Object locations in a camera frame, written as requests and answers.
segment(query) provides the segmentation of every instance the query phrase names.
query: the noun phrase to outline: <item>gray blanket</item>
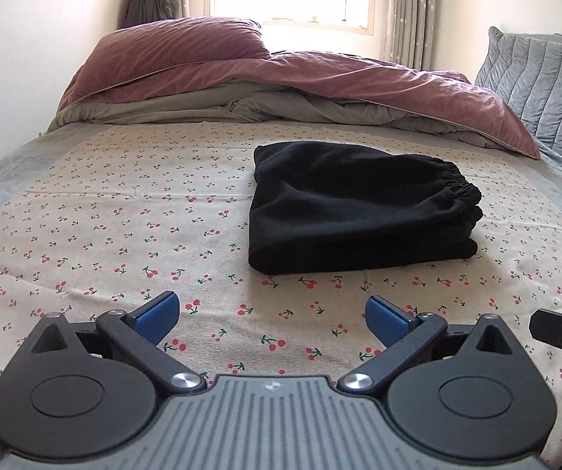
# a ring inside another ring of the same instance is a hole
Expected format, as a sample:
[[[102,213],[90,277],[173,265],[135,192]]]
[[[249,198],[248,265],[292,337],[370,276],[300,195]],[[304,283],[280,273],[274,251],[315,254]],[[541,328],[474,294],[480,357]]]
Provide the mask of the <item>gray blanket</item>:
[[[107,104],[77,103],[60,111],[48,132],[69,123],[178,123],[234,121],[256,123],[286,119],[310,123],[377,125],[463,141],[482,148],[504,148],[471,131],[401,109],[346,99],[327,99],[280,85],[232,81],[204,90],[145,101]]]

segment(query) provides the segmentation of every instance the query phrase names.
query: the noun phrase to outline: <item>black sweatpants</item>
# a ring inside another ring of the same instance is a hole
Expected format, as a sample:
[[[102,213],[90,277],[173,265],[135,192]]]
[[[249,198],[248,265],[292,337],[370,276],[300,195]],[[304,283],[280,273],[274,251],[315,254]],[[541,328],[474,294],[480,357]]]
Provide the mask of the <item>black sweatpants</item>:
[[[249,264],[265,274],[470,258],[481,193],[455,164],[366,146],[291,141],[255,149]]]

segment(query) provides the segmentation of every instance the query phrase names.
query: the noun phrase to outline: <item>quilted cushion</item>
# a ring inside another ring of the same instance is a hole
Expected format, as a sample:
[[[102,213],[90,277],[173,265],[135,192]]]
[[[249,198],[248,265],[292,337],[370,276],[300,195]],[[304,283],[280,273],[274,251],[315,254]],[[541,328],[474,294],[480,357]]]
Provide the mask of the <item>quilted cushion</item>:
[[[562,36],[545,37],[490,28],[488,56],[474,84],[495,91],[531,134],[562,155]]]

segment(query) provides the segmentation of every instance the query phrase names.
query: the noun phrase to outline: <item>dark clothing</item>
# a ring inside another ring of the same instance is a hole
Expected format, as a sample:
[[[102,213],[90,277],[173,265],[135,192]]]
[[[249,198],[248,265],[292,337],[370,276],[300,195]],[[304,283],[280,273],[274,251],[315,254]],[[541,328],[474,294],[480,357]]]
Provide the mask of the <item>dark clothing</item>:
[[[173,17],[172,0],[130,0],[124,28]]]
[[[377,269],[477,251],[481,192],[457,166],[366,146],[258,146],[249,264],[265,274]]]

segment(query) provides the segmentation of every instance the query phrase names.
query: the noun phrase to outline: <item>bed sheet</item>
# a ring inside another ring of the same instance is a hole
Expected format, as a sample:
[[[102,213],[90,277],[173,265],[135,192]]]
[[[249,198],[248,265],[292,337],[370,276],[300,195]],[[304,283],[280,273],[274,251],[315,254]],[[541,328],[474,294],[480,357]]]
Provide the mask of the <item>bed sheet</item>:
[[[562,353],[527,331],[537,307],[562,312],[562,213],[507,155],[285,125],[95,130],[0,207],[0,370],[45,312],[86,321],[166,289],[179,294],[182,320],[160,348],[210,381],[218,372],[342,375],[382,351],[362,317],[372,294],[452,323],[490,311],[510,324],[555,393],[558,422],[544,457],[562,463]],[[251,270],[252,150],[285,139],[454,161],[484,194],[485,217],[473,232],[479,254],[353,273]]]

